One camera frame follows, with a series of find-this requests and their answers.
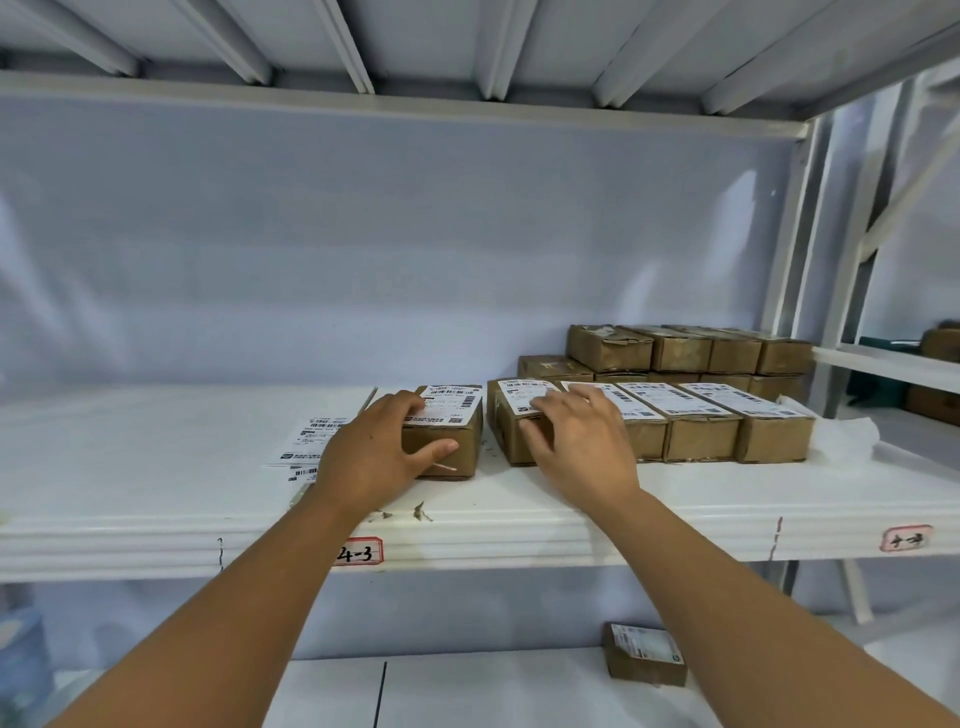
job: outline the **cardboard box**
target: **cardboard box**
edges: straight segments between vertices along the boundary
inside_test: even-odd
[[[516,361],[520,379],[547,381],[593,381],[593,370],[562,354],[545,353],[522,356]]]
[[[647,381],[648,372],[615,372],[611,375],[594,375],[593,380],[616,384],[620,381]]]
[[[903,409],[943,423],[960,425],[960,395],[952,392],[913,384],[907,390]]]
[[[626,382],[622,390],[669,421],[664,462],[731,460],[740,416],[671,384]]]
[[[705,372],[711,342],[704,336],[674,328],[638,324],[624,327],[654,340],[650,368],[658,372]]]
[[[707,371],[717,375],[751,375],[756,372],[763,344],[720,328],[670,326],[677,331],[706,336],[710,340]]]
[[[520,420],[532,421],[547,442],[553,442],[553,424],[530,406],[532,398],[542,397],[551,389],[560,391],[545,379],[494,379],[487,384],[487,422],[511,465],[537,464],[520,431]]]
[[[813,368],[813,344],[808,341],[742,328],[720,330],[760,342],[760,359],[756,363],[759,375],[805,375]]]
[[[743,417],[736,438],[739,463],[798,463],[806,459],[814,419],[727,384],[685,384],[684,389]]]
[[[750,375],[700,375],[700,381],[710,382],[711,384],[729,384],[735,389],[743,392],[750,391]],[[693,382],[680,382],[681,384],[692,384]]]
[[[460,447],[428,468],[420,477],[463,480],[473,477],[483,435],[483,386],[430,384],[417,388],[426,400],[421,412],[403,421],[400,443],[404,452],[416,452],[436,440],[456,440]]]
[[[654,340],[625,328],[571,326],[566,334],[566,355],[594,372],[646,372]]]
[[[750,377],[747,391],[762,400],[777,401],[780,395],[800,403],[806,402],[806,387],[803,376],[761,376]]]
[[[700,375],[692,372],[651,372],[647,381],[660,382],[662,384],[690,384],[700,381]]]
[[[607,622],[601,644],[612,678],[677,688],[686,685],[686,662],[669,632]]]
[[[960,328],[932,328],[920,340],[921,356],[960,362]]]
[[[569,390],[570,385],[575,383],[584,384],[585,382],[565,381],[563,387]],[[601,390],[620,410],[623,424],[627,426],[627,437],[630,438],[630,447],[634,451],[636,462],[663,459],[667,420],[660,412],[631,397],[615,384],[593,382],[588,386]]]

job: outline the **green object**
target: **green object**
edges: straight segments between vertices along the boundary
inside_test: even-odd
[[[886,349],[888,352],[920,353],[919,341],[901,341],[878,339],[874,336],[861,336],[857,342],[864,347]],[[850,404],[856,407],[900,407],[910,385],[898,379],[886,376],[870,375],[865,372],[851,372],[847,394],[853,399]]]

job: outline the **brown box on adjacent shelf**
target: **brown box on adjacent shelf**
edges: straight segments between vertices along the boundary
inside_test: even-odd
[[[739,463],[797,463],[806,459],[814,419],[727,384],[685,384],[684,389],[743,417],[736,439]]]
[[[647,381],[660,382],[661,384],[690,384],[694,381],[700,381],[700,375],[692,372],[651,372]]]
[[[920,341],[920,354],[931,359],[960,362],[960,328],[932,328]]]
[[[912,384],[903,409],[951,425],[960,425],[960,395]]]
[[[563,382],[562,386],[569,390],[569,385],[574,383],[585,382]],[[623,423],[627,426],[627,437],[630,439],[630,447],[634,451],[636,462],[663,459],[667,419],[660,412],[631,397],[615,384],[593,382],[588,386],[601,390],[620,410]]]
[[[645,372],[650,369],[654,341],[625,328],[571,326],[566,334],[566,355],[594,372]]]
[[[617,680],[651,685],[686,685],[684,656],[670,634],[662,629],[645,629],[608,622],[603,628],[607,672]]]
[[[777,401],[780,395],[798,402],[806,400],[802,376],[751,376],[747,391],[762,400]]]
[[[720,330],[760,342],[760,358],[756,363],[759,375],[805,375],[813,367],[813,344],[808,341],[743,328]]]
[[[483,435],[483,386],[427,385],[417,388],[426,407],[403,421],[400,443],[404,452],[416,452],[436,440],[456,440],[460,445],[420,477],[456,479],[473,477],[480,458]]]
[[[593,380],[616,384],[620,381],[647,381],[648,372],[614,372],[609,375],[594,375]]]
[[[658,372],[705,372],[710,361],[710,340],[674,328],[646,324],[624,327],[654,340],[650,368]]]
[[[712,384],[729,384],[743,392],[750,391],[750,375],[700,375],[700,381],[707,381]],[[692,382],[681,382],[681,384],[692,384]]]
[[[625,382],[617,385],[669,421],[665,462],[731,460],[740,416],[671,384]]]
[[[549,390],[560,391],[545,379],[494,379],[487,384],[487,423],[511,465],[536,465],[520,431],[520,420],[531,420],[548,442],[553,442],[553,425],[538,409],[530,406],[534,397]]]
[[[562,354],[525,355],[516,361],[516,375],[521,379],[547,381],[593,381],[593,370]]]
[[[718,375],[751,375],[756,372],[763,344],[720,328],[670,325],[677,331],[706,336],[710,340],[710,361],[707,371]]]

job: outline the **person's right hand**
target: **person's right hand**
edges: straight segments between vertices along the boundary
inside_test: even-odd
[[[640,494],[636,459],[616,405],[597,387],[570,389],[530,400],[553,423],[553,448],[529,420],[520,420],[520,431],[560,495],[596,518]]]

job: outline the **person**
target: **person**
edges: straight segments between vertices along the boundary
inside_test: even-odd
[[[551,445],[521,422],[538,465],[623,554],[725,728],[960,726],[643,491],[623,420],[599,390],[533,404],[554,426]],[[51,725],[260,725],[344,540],[456,449],[403,451],[401,423],[421,408],[400,392],[343,427],[300,503]]]

